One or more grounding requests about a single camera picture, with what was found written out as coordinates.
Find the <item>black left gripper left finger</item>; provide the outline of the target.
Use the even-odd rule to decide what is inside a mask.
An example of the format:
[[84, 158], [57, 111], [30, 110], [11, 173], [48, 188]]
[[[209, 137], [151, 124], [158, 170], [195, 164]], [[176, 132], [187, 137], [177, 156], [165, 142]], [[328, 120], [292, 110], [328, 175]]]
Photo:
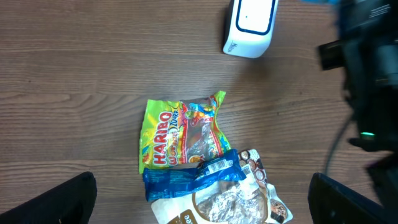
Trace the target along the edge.
[[76, 177], [1, 214], [1, 223], [87, 224], [97, 197], [92, 172]]

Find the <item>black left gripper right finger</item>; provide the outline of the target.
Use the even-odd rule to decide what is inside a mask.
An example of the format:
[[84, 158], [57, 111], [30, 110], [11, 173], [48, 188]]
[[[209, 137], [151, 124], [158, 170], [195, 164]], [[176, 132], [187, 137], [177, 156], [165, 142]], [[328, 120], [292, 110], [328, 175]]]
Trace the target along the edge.
[[336, 180], [315, 173], [308, 190], [308, 204], [314, 223], [397, 223], [397, 182], [377, 180], [378, 204]]

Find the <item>beige mushroom snack bag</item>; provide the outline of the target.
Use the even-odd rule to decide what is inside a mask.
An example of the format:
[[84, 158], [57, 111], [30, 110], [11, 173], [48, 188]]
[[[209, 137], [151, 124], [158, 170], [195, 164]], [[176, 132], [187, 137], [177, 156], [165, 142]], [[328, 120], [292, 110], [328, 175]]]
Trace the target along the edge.
[[241, 151], [239, 164], [246, 174], [238, 182], [215, 182], [190, 195], [156, 200], [152, 211], [158, 223], [263, 224], [287, 223], [292, 212], [268, 183], [255, 149]]

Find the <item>dark blue snack packet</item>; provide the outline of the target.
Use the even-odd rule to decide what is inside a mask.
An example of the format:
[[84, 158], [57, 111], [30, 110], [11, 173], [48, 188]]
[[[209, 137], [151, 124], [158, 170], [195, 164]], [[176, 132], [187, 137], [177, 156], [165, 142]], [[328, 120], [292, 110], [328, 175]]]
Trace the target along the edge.
[[236, 182], [246, 174], [239, 165], [237, 150], [232, 149], [221, 157], [202, 162], [188, 169], [150, 170], [142, 175], [148, 202], [161, 198], [176, 198], [205, 189], [217, 181]]

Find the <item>green Haribo candy bag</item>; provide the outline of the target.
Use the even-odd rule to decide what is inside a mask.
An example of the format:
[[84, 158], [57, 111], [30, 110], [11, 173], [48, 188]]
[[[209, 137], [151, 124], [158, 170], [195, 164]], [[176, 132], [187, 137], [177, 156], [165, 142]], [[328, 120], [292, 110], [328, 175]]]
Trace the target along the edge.
[[231, 145], [217, 124], [226, 96], [218, 91], [193, 100], [148, 100], [139, 139], [139, 173], [220, 157]]

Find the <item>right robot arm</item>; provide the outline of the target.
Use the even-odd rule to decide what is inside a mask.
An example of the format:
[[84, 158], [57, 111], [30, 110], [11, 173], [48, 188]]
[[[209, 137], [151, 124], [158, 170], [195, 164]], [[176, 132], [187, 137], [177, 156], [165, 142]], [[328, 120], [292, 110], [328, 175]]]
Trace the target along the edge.
[[397, 0], [333, 1], [338, 40], [318, 47], [323, 70], [345, 71], [345, 101], [367, 152], [392, 154], [368, 167], [385, 209], [397, 211]]

